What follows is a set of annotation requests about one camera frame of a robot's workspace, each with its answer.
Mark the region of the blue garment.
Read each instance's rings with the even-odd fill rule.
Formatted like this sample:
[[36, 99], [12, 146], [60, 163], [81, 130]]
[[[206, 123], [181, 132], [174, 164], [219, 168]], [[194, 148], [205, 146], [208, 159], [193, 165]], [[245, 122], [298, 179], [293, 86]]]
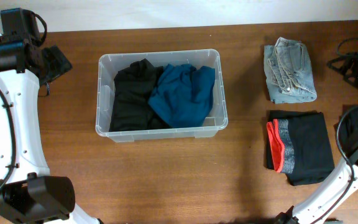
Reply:
[[171, 128], [202, 126], [213, 108], [215, 69], [191, 64], [168, 64], [148, 100]]

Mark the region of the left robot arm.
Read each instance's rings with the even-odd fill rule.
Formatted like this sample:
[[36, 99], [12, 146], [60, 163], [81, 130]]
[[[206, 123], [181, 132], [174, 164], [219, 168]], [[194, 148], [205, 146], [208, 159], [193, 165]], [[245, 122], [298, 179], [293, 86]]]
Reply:
[[44, 47], [46, 22], [22, 9], [1, 11], [0, 216], [12, 223], [97, 223], [75, 200], [68, 177], [52, 176], [40, 138], [41, 86], [69, 72], [57, 46]]

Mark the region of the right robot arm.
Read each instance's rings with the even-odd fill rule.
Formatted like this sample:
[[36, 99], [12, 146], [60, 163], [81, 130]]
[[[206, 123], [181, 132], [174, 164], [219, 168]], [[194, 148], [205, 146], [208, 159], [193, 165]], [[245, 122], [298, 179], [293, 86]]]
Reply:
[[[316, 99], [311, 60], [304, 44], [279, 38], [264, 48], [264, 70], [272, 101], [306, 103]], [[358, 105], [336, 128], [338, 164], [320, 112], [272, 111], [267, 122], [267, 165], [292, 185], [318, 184], [305, 201], [279, 213], [275, 223], [323, 223], [358, 189]]]

